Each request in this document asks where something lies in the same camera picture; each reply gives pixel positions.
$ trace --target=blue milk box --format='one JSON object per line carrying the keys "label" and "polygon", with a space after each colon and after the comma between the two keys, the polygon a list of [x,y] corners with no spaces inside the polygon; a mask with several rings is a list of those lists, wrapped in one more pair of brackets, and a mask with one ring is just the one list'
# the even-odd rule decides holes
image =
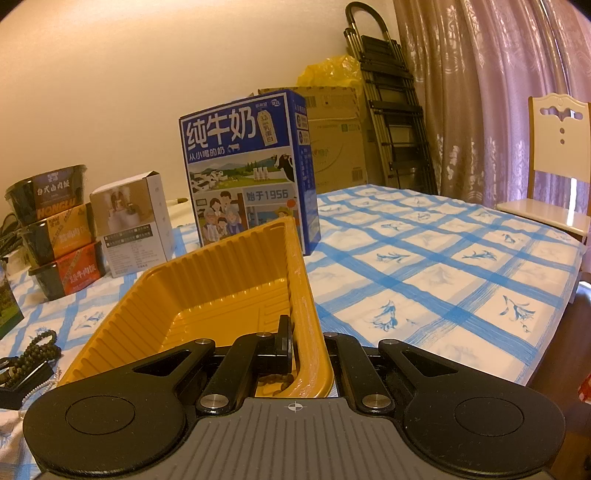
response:
{"label": "blue milk box", "polygon": [[304,98],[279,90],[179,120],[202,245],[282,216],[310,255],[320,240]]}

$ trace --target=family illustration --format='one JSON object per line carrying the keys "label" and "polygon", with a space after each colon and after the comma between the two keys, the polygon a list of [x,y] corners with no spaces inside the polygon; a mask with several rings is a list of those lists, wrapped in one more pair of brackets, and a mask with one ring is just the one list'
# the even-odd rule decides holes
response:
{"label": "family illustration", "polygon": [[203,216],[205,225],[202,227],[202,233],[208,243],[244,231],[238,202],[232,201],[232,194],[228,191],[221,192],[220,198],[212,198]]}

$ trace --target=metal screw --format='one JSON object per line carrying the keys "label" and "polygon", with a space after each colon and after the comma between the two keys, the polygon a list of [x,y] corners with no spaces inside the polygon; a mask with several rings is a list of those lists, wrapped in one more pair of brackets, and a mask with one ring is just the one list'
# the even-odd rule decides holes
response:
{"label": "metal screw", "polygon": [[374,393],[364,396],[362,402],[367,408],[380,409],[389,407],[392,403],[392,400],[390,400],[386,395]]}
{"label": "metal screw", "polygon": [[218,395],[213,393],[211,395],[205,395],[199,403],[205,408],[222,408],[228,405],[230,401],[225,395]]}

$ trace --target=yellow plastic tray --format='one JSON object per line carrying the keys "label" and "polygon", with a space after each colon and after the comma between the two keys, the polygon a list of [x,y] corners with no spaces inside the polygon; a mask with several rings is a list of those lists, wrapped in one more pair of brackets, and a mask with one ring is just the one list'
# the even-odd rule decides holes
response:
{"label": "yellow plastic tray", "polygon": [[291,217],[147,270],[104,319],[60,384],[197,338],[224,346],[247,333],[276,332],[282,314],[290,315],[294,324],[294,382],[281,393],[281,383],[258,387],[257,396],[325,397],[333,371]]}

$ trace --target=cardboard box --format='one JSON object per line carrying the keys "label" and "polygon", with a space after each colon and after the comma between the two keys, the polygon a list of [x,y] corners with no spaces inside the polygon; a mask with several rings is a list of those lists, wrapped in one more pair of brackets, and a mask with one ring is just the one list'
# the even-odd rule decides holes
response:
{"label": "cardboard box", "polygon": [[302,251],[320,240],[304,99],[281,90],[180,118],[202,245],[293,216]]}
{"label": "cardboard box", "polygon": [[114,277],[172,258],[174,238],[160,174],[152,171],[103,185],[90,194],[90,202]]}
{"label": "cardboard box", "polygon": [[[289,87],[306,100],[316,192],[367,183],[362,127],[355,89]],[[261,89],[259,93],[275,89]]]}

